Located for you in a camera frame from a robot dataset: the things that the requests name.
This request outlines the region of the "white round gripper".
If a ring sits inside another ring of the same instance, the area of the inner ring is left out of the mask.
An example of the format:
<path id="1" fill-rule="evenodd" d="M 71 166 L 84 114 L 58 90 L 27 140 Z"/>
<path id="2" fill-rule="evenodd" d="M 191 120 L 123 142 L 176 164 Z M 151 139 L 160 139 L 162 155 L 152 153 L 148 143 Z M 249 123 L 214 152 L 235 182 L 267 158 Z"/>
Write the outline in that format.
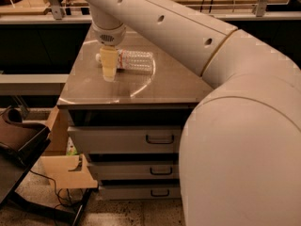
<path id="1" fill-rule="evenodd" d="M 100 28 L 92 24 L 95 37 L 100 44 L 104 44 L 100 49 L 100 61 L 103 67 L 103 78 L 105 81 L 111 82 L 115 79 L 119 54 L 114 46 L 119 45 L 126 33 L 126 26 L 121 26 L 114 29 Z"/>

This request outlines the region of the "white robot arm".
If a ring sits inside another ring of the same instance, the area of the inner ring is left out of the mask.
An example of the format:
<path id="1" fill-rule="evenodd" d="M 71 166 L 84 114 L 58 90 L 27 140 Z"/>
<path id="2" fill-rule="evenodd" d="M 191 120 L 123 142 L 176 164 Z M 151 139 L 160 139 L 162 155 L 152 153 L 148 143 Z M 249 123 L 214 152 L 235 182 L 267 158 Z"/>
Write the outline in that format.
<path id="1" fill-rule="evenodd" d="M 301 226 L 300 70 L 237 27 L 170 0 L 86 0 L 106 33 L 127 24 L 212 92 L 182 131 L 186 226 Z"/>

